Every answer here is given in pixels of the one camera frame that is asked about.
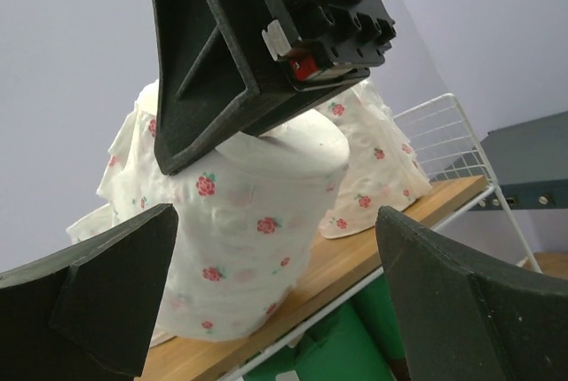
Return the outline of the green roll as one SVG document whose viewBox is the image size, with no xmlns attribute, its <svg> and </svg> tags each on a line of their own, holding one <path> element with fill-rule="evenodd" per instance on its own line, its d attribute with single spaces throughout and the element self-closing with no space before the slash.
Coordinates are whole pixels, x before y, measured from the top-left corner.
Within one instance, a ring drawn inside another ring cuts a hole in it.
<svg viewBox="0 0 568 381">
<path fill-rule="evenodd" d="M 349 303 L 243 377 L 247 381 L 386 381 L 393 375 Z"/>
<path fill-rule="evenodd" d="M 403 359 L 405 350 L 385 276 L 355 294 L 351 305 L 383 356 L 389 360 Z"/>
</svg>

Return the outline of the pink dotted roll front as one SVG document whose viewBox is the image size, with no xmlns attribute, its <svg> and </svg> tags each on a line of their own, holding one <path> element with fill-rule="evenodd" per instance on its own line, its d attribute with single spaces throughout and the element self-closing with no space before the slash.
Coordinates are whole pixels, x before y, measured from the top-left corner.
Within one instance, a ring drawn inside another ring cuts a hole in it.
<svg viewBox="0 0 568 381">
<path fill-rule="evenodd" d="M 334 240 L 375 225 L 382 206 L 405 210 L 431 190 L 411 140 L 396 125 L 391 109 L 366 79 L 316 107 L 347 138 L 349 166 L 334 207 L 319 224 Z"/>
</svg>

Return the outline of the green roll front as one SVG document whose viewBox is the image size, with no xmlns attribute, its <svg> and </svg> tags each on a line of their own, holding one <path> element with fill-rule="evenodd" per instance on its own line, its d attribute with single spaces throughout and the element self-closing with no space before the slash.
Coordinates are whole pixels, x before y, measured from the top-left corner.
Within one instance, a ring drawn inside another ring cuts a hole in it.
<svg viewBox="0 0 568 381">
<path fill-rule="evenodd" d="M 389 360 L 403 359 L 405 350 L 385 276 L 355 294 L 351 305 L 383 356 Z"/>
</svg>

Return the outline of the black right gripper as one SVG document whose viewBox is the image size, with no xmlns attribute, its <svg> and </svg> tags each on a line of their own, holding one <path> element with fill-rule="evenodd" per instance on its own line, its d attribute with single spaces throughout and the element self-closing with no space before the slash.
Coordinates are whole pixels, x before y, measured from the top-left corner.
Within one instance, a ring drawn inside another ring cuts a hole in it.
<svg viewBox="0 0 568 381">
<path fill-rule="evenodd" d="M 260 0 L 261 37 L 298 91 L 355 83 L 397 33 L 382 0 Z"/>
</svg>

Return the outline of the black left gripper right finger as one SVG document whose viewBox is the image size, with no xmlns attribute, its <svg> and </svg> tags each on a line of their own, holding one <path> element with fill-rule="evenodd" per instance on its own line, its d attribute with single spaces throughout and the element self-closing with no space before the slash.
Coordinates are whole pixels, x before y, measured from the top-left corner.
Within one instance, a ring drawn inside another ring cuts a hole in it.
<svg viewBox="0 0 568 381">
<path fill-rule="evenodd" d="M 382 207 L 376 240 L 413 380 L 565 380 L 567 282 Z"/>
</svg>

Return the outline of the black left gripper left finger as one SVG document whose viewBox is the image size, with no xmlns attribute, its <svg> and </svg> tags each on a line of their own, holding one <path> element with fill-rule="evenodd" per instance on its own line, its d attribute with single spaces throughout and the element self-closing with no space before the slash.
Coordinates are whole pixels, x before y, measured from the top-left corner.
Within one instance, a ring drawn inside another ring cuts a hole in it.
<svg viewBox="0 0 568 381">
<path fill-rule="evenodd" d="M 178 229 L 158 204 L 1 274 L 3 380 L 133 380 L 143 373 Z"/>
</svg>

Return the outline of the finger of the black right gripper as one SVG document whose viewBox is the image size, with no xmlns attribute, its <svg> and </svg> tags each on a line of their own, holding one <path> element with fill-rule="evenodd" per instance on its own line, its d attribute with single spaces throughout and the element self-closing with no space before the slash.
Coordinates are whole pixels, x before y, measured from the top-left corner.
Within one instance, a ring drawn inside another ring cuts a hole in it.
<svg viewBox="0 0 568 381">
<path fill-rule="evenodd" d="M 176 175 L 238 132 L 260 135 L 367 76 L 310 86 L 262 38 L 264 0 L 153 0 L 159 59 L 154 154 Z"/>
</svg>

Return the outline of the pink dotted roll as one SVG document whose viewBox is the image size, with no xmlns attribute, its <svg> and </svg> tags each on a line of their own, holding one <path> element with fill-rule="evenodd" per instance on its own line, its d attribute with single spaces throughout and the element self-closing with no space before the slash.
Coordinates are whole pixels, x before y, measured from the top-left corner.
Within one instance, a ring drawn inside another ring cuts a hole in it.
<svg viewBox="0 0 568 381">
<path fill-rule="evenodd" d="M 238 133 L 180 173 L 157 329 L 214 342 L 260 329 L 305 273 L 349 155 L 310 110 L 259 137 Z"/>
<path fill-rule="evenodd" d="M 97 189 L 106 204 L 67 228 L 73 244 L 86 241 L 159 203 L 176 201 L 174 186 L 154 156 L 159 82 L 146 85 L 108 149 L 109 162 Z"/>
<path fill-rule="evenodd" d="M 349 166 L 334 207 L 319 224 L 334 240 L 375 225 L 382 206 L 405 210 L 431 190 L 411 140 L 396 125 L 391 109 L 366 79 L 316 107 L 347 138 Z"/>
</svg>

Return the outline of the green roll back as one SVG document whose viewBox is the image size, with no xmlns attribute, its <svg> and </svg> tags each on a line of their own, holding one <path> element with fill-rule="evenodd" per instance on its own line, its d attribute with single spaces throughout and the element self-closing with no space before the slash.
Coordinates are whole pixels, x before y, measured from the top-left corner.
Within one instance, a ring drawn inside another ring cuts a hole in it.
<svg viewBox="0 0 568 381">
<path fill-rule="evenodd" d="M 243 377 L 247 381 L 386 381 L 393 375 L 349 303 Z"/>
</svg>

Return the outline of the white wire wooden shelf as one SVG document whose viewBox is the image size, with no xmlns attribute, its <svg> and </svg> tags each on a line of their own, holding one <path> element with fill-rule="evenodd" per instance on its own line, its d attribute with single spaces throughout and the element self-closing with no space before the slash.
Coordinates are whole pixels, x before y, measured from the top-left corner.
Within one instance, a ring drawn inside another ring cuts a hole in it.
<svg viewBox="0 0 568 381">
<path fill-rule="evenodd" d="M 475 206 L 502 209 L 535 271 L 540 266 L 462 105 L 446 93 L 398 115 L 431 181 L 406 215 L 439 230 Z M 252 336 L 223 343 L 175 338 L 152 348 L 145 380 L 238 380 L 383 275 L 374 230 L 314 239 L 306 274 L 276 314 Z"/>
</svg>

